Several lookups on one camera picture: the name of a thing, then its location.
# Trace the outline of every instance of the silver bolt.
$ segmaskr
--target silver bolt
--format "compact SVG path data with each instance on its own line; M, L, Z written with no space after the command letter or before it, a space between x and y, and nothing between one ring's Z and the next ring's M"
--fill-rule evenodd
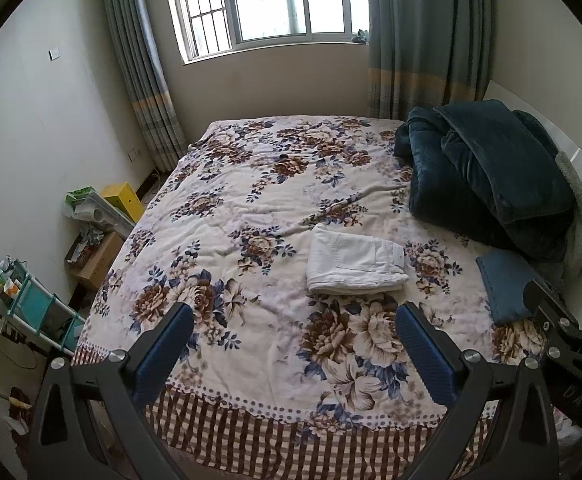
M533 359L533 357L527 357L525 359L525 366L527 368L531 368L532 370L535 370L536 368L538 368L538 361Z
M465 360L470 363L477 363L481 357L480 352L477 350L466 350L463 355L465 356Z
M55 359L53 359L53 361L51 361L51 367L53 368L53 370L59 370L64 366L64 363L65 360L63 357L56 357Z
M117 349L117 350L112 351L108 355L108 360L111 361L112 363L119 363L125 357L126 357L126 351L124 351L122 349Z

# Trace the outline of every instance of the cardboard box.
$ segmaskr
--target cardboard box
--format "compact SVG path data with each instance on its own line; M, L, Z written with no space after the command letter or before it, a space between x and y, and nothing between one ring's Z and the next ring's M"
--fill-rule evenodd
M86 265L82 269L70 268L69 272L86 288L98 290L123 243L124 240L116 232L106 234Z
M144 206L128 182L106 186L100 194L136 223L144 214Z

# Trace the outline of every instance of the floral bedspread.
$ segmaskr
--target floral bedspread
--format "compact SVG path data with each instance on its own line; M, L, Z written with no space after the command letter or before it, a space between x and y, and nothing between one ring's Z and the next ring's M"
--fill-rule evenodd
M411 168L392 156L399 124L212 123L122 247L74 362L129 348L183 301L195 332L148 410L165 445L259 479L399 475L445 412L395 335L399 304L413 301L461 349L490 360L514 364L543 343L531 322L492 327L475 263L487 247L412 218ZM391 294L309 294L318 222L402 244L409 282Z

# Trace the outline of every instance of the gray curtain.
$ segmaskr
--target gray curtain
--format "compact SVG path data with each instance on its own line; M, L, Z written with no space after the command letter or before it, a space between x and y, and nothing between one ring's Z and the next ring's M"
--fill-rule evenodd
M175 115L145 0L104 0L117 59L156 167L173 170L187 141Z
M492 0L369 0L369 17L370 117L482 98Z

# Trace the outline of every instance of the folded white garment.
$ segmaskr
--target folded white garment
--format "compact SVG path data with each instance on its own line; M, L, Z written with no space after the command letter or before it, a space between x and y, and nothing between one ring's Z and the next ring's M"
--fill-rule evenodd
M373 294L398 290L409 279L404 248L374 238L328 231L320 223L311 232L306 285L322 294Z

